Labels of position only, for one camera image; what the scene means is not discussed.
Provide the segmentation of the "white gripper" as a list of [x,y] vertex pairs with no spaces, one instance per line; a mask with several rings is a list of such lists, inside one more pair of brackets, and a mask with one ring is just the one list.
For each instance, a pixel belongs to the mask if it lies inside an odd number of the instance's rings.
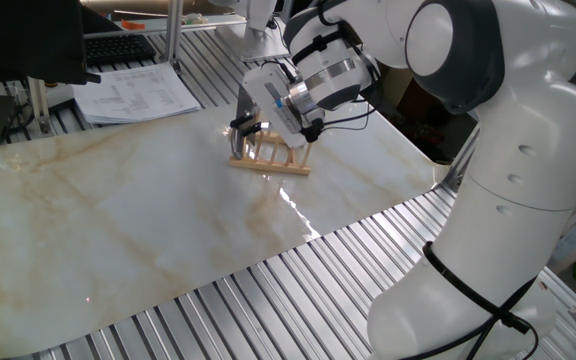
[[[243,87],[252,101],[290,148],[300,148],[307,144],[306,138],[300,133],[301,125],[291,113],[285,98],[289,95],[289,79],[276,63],[267,63],[247,72],[243,79]],[[253,119],[253,116],[242,115],[230,122],[231,127],[239,127]],[[242,137],[255,134],[262,130],[262,123],[241,131]]]

